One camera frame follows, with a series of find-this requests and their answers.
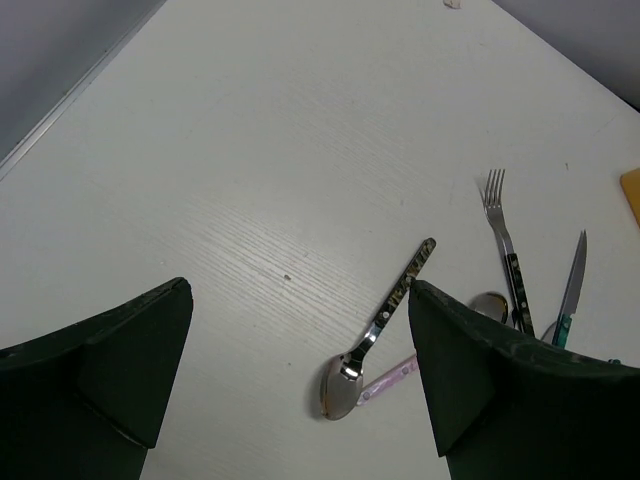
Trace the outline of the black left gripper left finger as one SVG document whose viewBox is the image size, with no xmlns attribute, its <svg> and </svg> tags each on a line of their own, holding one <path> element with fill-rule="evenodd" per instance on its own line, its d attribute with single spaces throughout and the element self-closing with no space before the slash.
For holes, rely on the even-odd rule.
<svg viewBox="0 0 640 480">
<path fill-rule="evenodd" d="M 4 479 L 137 479 L 155 448 L 189 332 L 174 278 L 1 351 Z"/>
</svg>

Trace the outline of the fork with black patterned handle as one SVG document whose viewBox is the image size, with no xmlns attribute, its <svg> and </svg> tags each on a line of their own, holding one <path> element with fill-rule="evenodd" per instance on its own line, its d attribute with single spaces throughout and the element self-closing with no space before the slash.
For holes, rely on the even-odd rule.
<svg viewBox="0 0 640 480">
<path fill-rule="evenodd" d="M 504 169 L 492 169 L 489 171 L 482 193 L 483 208 L 488 223 L 494 231 L 502 255 L 507 284 L 514 308 L 514 323 L 522 333 L 534 337 L 535 330 L 520 260 L 515 252 L 511 235 L 507 229 L 504 218 L 502 206 L 504 177 Z"/>
</svg>

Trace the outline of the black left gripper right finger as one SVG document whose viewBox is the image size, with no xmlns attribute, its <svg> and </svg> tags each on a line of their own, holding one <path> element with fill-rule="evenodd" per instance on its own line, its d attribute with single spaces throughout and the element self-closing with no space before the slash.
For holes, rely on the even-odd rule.
<svg viewBox="0 0 640 480">
<path fill-rule="evenodd" d="M 417 281 L 408 316 L 454 479 L 635 479 L 639 372 L 563 350 Z"/>
</svg>

